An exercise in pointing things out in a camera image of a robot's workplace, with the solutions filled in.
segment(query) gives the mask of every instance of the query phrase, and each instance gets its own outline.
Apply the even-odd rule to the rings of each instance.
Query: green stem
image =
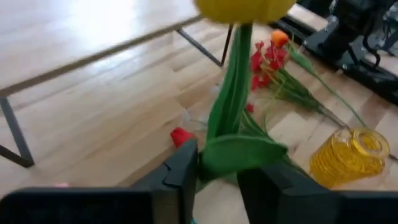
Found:
[[[360,115],[354,110],[354,108],[347,102],[347,101],[345,101],[344,99],[343,99],[343,97],[341,97],[339,94],[337,94],[337,92],[335,91],[335,90],[332,90],[315,72],[313,72],[313,71],[310,71],[310,73],[315,77],[315,78],[317,78],[317,80],[319,80],[321,83],[322,83],[322,85],[324,86],[324,87],[326,87],[326,89],[328,89],[329,90],[329,92],[331,92],[332,94],[334,94],[341,102],[343,102],[344,103],[344,105],[346,105],[352,112],[353,112],[353,114],[355,115],[355,117],[356,117],[356,119],[358,119],[358,121],[366,128],[367,127],[367,125],[365,124],[365,122],[362,120],[362,118],[360,117]]]
[[[270,100],[270,102],[268,102],[265,110],[264,110],[264,114],[263,114],[263,120],[262,120],[262,129],[263,131],[266,133],[267,132],[267,126],[266,126],[266,118],[267,118],[267,113],[269,112],[269,108],[271,107],[271,105],[274,104],[275,99],[277,98],[277,96],[279,95],[280,91],[282,90],[283,86],[285,84],[285,80],[282,82],[282,84],[278,87],[278,89],[276,90],[274,96],[272,96],[272,99]]]
[[[318,113],[323,114],[327,118],[331,119],[335,122],[339,127],[349,129],[348,125],[339,119],[333,112],[331,112],[328,108],[323,106],[321,103],[319,104],[319,108],[317,109]]]
[[[321,82],[321,84],[326,87],[326,89],[334,94],[341,102],[343,102],[344,105],[346,105],[355,115],[356,119],[364,126],[367,127],[365,122],[362,120],[359,114],[354,110],[354,108],[347,102],[345,101],[335,90],[332,90],[314,71],[314,69],[311,66],[311,63],[300,54],[300,52],[296,51],[292,46],[288,47],[290,50],[290,57],[296,61],[300,66],[302,66],[308,73],[310,73],[312,76],[314,76],[318,81]]]

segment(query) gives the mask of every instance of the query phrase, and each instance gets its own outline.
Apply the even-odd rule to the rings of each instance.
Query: artificial flower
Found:
[[[170,136],[173,139],[174,146],[177,147],[177,148],[182,146],[188,140],[195,138],[194,134],[192,134],[191,132],[188,132],[188,131],[184,130],[183,128],[180,128],[180,127],[175,128],[170,133]]]
[[[271,62],[269,62],[269,67],[273,70],[273,71],[278,71],[281,68],[283,68],[284,64],[283,62],[279,62],[277,60],[273,60]]]
[[[296,0],[195,0],[202,15],[224,24],[275,22],[285,16],[295,3]]]
[[[261,51],[262,47],[264,46],[264,42],[260,41],[254,44],[254,46],[256,47],[257,51]]]
[[[266,74],[266,75],[263,75],[260,77],[260,84],[259,84],[260,88],[267,87],[270,84],[270,82],[271,82],[270,76],[271,75],[272,74]]]
[[[249,113],[253,113],[253,112],[254,112],[254,105],[253,105],[252,103],[247,103],[247,104],[246,104],[246,110],[247,110]]]
[[[254,73],[259,73],[262,71],[261,69],[261,65],[262,65],[262,58],[261,58],[261,52],[257,51],[256,53],[254,53],[251,57],[250,57],[250,66],[251,66],[251,70]]]
[[[260,77],[253,75],[251,78],[251,91],[256,91],[258,88],[260,88]]]
[[[266,53],[264,54],[264,57],[269,60],[278,60],[280,62],[285,61],[287,56],[287,51],[285,49],[280,49],[274,47],[273,44],[269,46],[266,50]]]
[[[289,36],[285,32],[277,29],[271,32],[271,42],[279,49],[289,42]]]

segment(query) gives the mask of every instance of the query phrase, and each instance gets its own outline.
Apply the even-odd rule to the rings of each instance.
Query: black machine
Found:
[[[329,7],[331,5],[333,0],[298,0],[296,1],[296,4],[301,5],[302,7],[308,9],[309,11],[312,11],[319,16],[322,17],[328,17],[330,16],[330,10]]]
[[[2,224],[189,224],[196,141],[129,188],[22,189],[0,202]],[[332,192],[282,164],[238,174],[250,224],[398,223],[398,192]]]
[[[311,0],[319,12],[332,0]],[[398,105],[398,77],[378,67],[377,32],[384,28],[384,15],[395,0],[338,0],[329,23],[322,30],[285,16],[271,27],[294,36],[294,41],[331,68],[342,69],[350,78]],[[371,54],[375,62],[364,58]]]

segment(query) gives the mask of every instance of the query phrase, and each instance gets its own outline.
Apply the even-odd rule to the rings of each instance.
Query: red flower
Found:
[[[253,75],[251,79],[251,91],[255,91],[260,87],[260,77],[258,75]]]
[[[260,78],[259,87],[260,87],[260,88],[267,87],[267,86],[269,85],[270,82],[271,82],[271,78],[269,77],[269,75],[268,75],[268,74],[263,75],[263,76]]]
[[[256,47],[257,51],[260,51],[262,47],[264,46],[263,41],[260,41],[258,43],[255,43],[254,46]]]
[[[254,75],[251,80],[251,91],[255,91],[258,88],[267,87],[271,82],[271,78],[268,74],[265,75]]]
[[[279,69],[281,69],[284,66],[283,62],[278,62],[278,61],[271,61],[269,62],[269,67],[275,71],[278,71]]]
[[[254,112],[254,105],[251,104],[251,103],[247,103],[247,104],[246,104],[246,110],[247,110],[249,113],[253,113],[253,112]]]
[[[279,62],[283,62],[286,58],[286,55],[287,55],[287,52],[285,49],[278,49],[278,48],[270,46],[267,48],[266,53],[264,54],[264,57],[269,60],[274,60],[276,58]]]
[[[261,58],[261,52],[257,51],[254,53],[251,57],[251,70],[253,72],[261,72],[261,64],[262,64],[262,58]]]
[[[183,128],[177,127],[171,133],[170,136],[173,139],[175,147],[182,146],[186,141],[189,139],[195,138],[195,135],[192,133],[184,130]]]

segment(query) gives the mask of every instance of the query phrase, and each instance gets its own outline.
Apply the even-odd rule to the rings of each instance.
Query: wooden floor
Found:
[[[187,32],[221,57],[227,27],[206,21]],[[267,40],[269,29],[256,27],[253,44]],[[389,141],[398,156],[398,109],[351,79],[315,62],[317,71]],[[287,69],[343,121],[357,126],[351,112],[298,65]],[[200,145],[208,113],[224,71],[177,33],[170,33],[10,96],[10,102],[37,163],[21,168],[0,157],[0,195],[25,186],[68,182],[72,186],[127,186],[175,150],[169,132],[183,126]],[[255,98],[259,121],[267,103]],[[305,169],[308,158],[336,126],[286,103],[276,103],[267,121],[276,140]],[[17,152],[4,116],[0,142]],[[398,164],[382,175],[345,189],[398,190]],[[199,223],[247,223],[239,190],[216,181],[197,195]]]

